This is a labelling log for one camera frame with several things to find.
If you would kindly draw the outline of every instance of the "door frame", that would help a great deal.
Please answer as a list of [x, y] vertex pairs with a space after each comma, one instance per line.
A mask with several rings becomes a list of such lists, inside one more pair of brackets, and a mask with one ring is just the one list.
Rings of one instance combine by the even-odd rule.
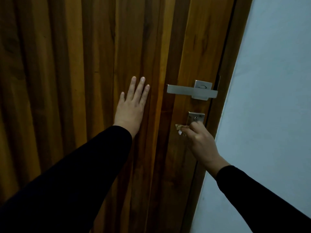
[[[213, 135], [213, 137], [215, 137], [217, 133], [218, 124], [227, 97], [227, 92], [231, 82], [235, 62], [238, 57], [252, 1], [253, 0], [235, 0], [232, 8], [223, 53], [217, 72], [216, 82], [213, 88], [213, 90], [218, 90], [218, 95], [216, 99], [211, 100], [207, 121], [205, 124], [205, 127]], [[184, 213], [180, 231], [181, 233], [190, 232], [205, 173], [206, 170], [204, 167], [197, 162], [192, 178], [186, 210]]]

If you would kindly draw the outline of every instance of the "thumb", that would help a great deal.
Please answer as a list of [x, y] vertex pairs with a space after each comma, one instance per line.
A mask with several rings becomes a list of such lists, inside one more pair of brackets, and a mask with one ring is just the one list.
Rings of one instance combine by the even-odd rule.
[[196, 135], [196, 133], [194, 131], [192, 131], [190, 128], [184, 128], [183, 127], [183, 128], [181, 128], [181, 131], [183, 133], [185, 133], [187, 135], [187, 137], [189, 137], [190, 139], [192, 139]]

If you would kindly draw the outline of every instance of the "right hand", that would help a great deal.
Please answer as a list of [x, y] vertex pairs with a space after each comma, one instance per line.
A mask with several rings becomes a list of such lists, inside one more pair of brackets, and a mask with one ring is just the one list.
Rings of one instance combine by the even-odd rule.
[[181, 128], [190, 140], [190, 149], [195, 158], [215, 178], [218, 171], [230, 165], [218, 153], [213, 136], [202, 122], [192, 122], [189, 128]]

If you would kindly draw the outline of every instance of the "forearm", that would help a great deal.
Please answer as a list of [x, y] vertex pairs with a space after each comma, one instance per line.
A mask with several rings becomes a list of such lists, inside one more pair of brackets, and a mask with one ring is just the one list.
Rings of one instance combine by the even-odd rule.
[[112, 126], [66, 156], [8, 200], [0, 209], [0, 231], [88, 232], [132, 137]]
[[253, 232], [311, 226], [311, 219], [234, 166], [222, 168], [216, 181]]

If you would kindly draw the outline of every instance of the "left hand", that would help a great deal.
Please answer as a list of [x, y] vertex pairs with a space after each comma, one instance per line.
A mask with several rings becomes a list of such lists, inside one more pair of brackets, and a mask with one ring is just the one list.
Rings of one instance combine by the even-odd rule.
[[144, 107], [148, 97], [150, 85], [147, 85], [143, 91], [145, 78], [142, 77], [135, 91], [136, 77], [132, 77], [130, 87], [124, 99], [124, 92], [121, 93], [119, 104], [115, 115], [114, 125], [125, 128], [130, 132], [132, 138], [138, 133]]

